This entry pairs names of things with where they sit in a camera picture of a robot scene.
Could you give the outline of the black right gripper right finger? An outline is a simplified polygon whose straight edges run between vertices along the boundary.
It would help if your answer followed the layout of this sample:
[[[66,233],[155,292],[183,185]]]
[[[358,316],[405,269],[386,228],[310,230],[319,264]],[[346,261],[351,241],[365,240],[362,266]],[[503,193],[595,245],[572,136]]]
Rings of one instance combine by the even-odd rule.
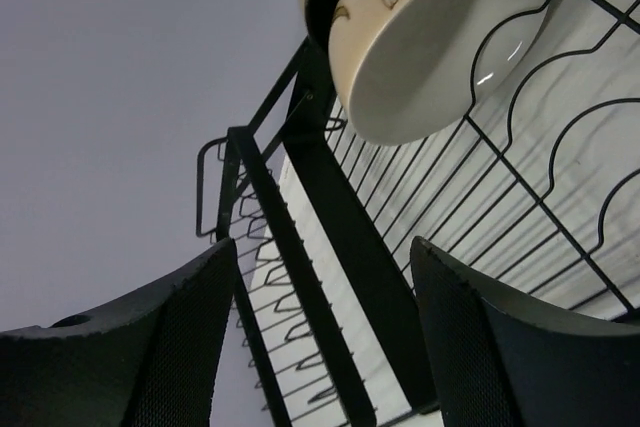
[[[638,314],[557,307],[423,237],[410,267],[445,425],[638,425]]]

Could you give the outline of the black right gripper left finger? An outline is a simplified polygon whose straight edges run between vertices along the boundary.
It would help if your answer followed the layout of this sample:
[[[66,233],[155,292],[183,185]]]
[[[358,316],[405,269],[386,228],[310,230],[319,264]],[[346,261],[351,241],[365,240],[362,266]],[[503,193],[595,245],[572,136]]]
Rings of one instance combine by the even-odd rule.
[[[2,332],[2,425],[208,425],[236,274],[225,239],[103,305]]]

